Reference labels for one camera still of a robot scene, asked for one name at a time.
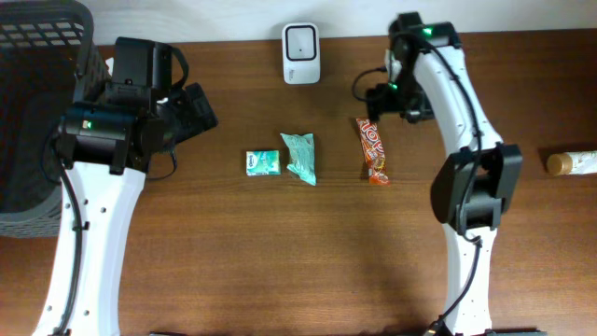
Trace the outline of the white Pantene tube gold cap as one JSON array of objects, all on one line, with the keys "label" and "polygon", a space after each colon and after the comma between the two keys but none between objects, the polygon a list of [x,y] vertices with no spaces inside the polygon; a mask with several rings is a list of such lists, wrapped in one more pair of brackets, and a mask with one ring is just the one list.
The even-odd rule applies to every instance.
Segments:
[{"label": "white Pantene tube gold cap", "polygon": [[547,160],[551,175],[590,175],[596,173],[596,152],[563,152],[552,154]]}]

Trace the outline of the orange chocolate bar wrapper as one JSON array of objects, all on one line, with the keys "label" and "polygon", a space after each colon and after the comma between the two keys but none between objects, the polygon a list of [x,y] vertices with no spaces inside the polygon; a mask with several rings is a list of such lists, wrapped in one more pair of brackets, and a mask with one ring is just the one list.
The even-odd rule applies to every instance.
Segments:
[{"label": "orange chocolate bar wrapper", "polygon": [[373,185],[389,185],[390,179],[386,173],[386,157],[377,125],[369,119],[355,120],[368,166],[368,181]]}]

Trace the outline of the mint green snack packet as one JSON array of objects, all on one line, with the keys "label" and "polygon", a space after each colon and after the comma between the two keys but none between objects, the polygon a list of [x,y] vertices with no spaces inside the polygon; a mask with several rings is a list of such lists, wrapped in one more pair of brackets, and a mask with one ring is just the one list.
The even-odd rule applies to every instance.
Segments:
[{"label": "mint green snack packet", "polygon": [[315,146],[312,133],[304,135],[281,133],[289,149],[287,169],[311,186],[316,185]]}]

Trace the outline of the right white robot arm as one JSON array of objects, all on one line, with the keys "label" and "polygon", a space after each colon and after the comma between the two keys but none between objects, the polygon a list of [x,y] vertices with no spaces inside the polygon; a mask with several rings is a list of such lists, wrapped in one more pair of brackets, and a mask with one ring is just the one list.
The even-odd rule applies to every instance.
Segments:
[{"label": "right white robot arm", "polygon": [[520,148],[505,144],[484,114],[450,22],[425,24],[416,12],[402,13],[388,37],[388,79],[367,90],[368,117],[377,121],[397,113],[410,123],[433,119],[446,152],[430,199],[447,243],[447,299],[425,334],[493,335],[493,244],[520,176]]}]

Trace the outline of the green tissue pack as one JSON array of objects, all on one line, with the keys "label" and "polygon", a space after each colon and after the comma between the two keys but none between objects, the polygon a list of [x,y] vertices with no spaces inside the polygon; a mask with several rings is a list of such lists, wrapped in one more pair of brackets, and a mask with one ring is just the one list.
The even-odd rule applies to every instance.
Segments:
[{"label": "green tissue pack", "polygon": [[281,173],[279,151],[247,151],[245,172],[248,176],[279,175]]}]

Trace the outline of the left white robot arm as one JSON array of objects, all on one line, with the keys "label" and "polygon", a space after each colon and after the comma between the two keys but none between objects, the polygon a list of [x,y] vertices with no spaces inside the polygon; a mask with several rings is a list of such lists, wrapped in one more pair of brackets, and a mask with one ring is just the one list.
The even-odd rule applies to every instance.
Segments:
[{"label": "left white robot arm", "polygon": [[62,218],[37,335],[118,335],[119,286],[134,208],[153,155],[215,128],[182,51],[120,37],[108,77],[77,97],[50,148]]}]

